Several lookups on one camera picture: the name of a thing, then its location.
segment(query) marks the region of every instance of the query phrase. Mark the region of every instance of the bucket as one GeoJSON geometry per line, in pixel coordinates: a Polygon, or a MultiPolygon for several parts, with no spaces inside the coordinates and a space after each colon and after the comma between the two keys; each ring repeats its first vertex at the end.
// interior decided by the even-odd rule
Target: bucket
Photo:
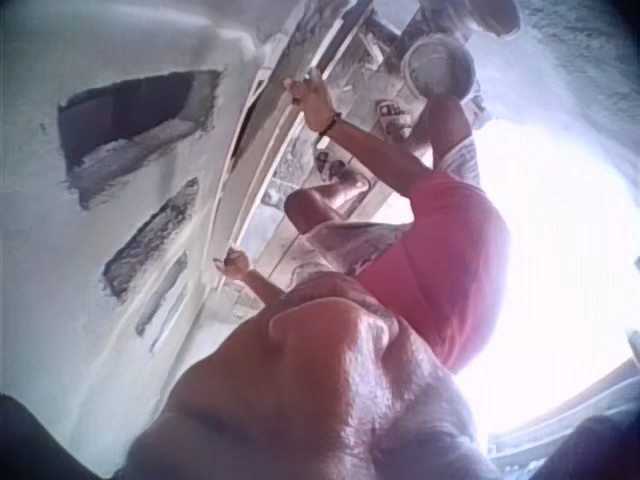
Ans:
{"type": "Polygon", "coordinates": [[[411,93],[426,100],[452,95],[462,102],[476,80],[469,51],[454,37],[440,33],[417,41],[402,59],[401,69],[411,93]]]}

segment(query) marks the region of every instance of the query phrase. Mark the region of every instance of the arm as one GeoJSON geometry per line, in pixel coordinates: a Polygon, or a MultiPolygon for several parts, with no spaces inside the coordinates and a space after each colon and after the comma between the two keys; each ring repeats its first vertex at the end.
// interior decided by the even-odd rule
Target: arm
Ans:
{"type": "Polygon", "coordinates": [[[272,304],[285,293],[258,273],[242,250],[230,248],[224,262],[215,259],[214,263],[222,275],[244,283],[265,305],[272,304]]]}
{"type": "MultiPolygon", "coordinates": [[[[332,124],[336,111],[327,86],[317,70],[313,69],[303,82],[287,79],[284,86],[291,94],[293,105],[304,113],[304,119],[311,130],[323,132],[332,124]]],[[[338,120],[328,136],[404,197],[409,195],[413,184],[430,171],[409,151],[366,133],[344,120],[338,120]]]]}
{"type": "Polygon", "coordinates": [[[403,197],[430,169],[411,152],[339,120],[328,137],[356,157],[371,173],[403,197]]]}
{"type": "Polygon", "coordinates": [[[284,295],[284,290],[266,279],[257,270],[249,270],[241,279],[265,305],[271,305],[284,295]]]}

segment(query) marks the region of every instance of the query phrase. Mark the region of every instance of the red shirt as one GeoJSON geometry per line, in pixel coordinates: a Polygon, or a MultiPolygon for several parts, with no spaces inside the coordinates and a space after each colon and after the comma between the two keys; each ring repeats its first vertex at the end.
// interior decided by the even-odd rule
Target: red shirt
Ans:
{"type": "Polygon", "coordinates": [[[509,231],[482,190],[446,173],[428,176],[409,198],[413,226],[357,279],[457,373],[493,333],[509,231]]]}

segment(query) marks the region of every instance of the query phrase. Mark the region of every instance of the white wall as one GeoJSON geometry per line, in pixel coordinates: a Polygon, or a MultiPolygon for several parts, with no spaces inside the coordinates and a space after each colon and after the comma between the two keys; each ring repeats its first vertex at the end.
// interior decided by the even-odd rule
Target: white wall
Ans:
{"type": "Polygon", "coordinates": [[[100,474],[118,467],[149,421],[208,291],[203,268],[227,152],[256,73],[273,54],[270,40],[290,31],[301,3],[31,0],[3,7],[1,389],[100,474]],[[223,72],[213,131],[164,150],[108,201],[83,211],[65,183],[58,105],[89,88],[201,69],[223,72]],[[105,263],[196,176],[192,220],[121,305],[103,283],[105,263]],[[134,325],[184,251],[189,296],[168,340],[150,354],[134,325]]]}

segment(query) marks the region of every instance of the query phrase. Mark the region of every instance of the black bracelet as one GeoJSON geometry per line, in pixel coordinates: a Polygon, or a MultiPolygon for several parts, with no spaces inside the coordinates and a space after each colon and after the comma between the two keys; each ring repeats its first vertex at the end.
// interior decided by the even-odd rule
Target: black bracelet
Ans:
{"type": "Polygon", "coordinates": [[[342,114],[340,112],[336,112],[333,114],[333,119],[331,120],[331,122],[329,122],[329,125],[327,125],[327,128],[325,128],[323,131],[321,131],[318,136],[320,138],[326,137],[327,134],[331,131],[331,129],[333,127],[336,126],[336,123],[338,123],[338,120],[340,120],[342,118],[342,114]]]}

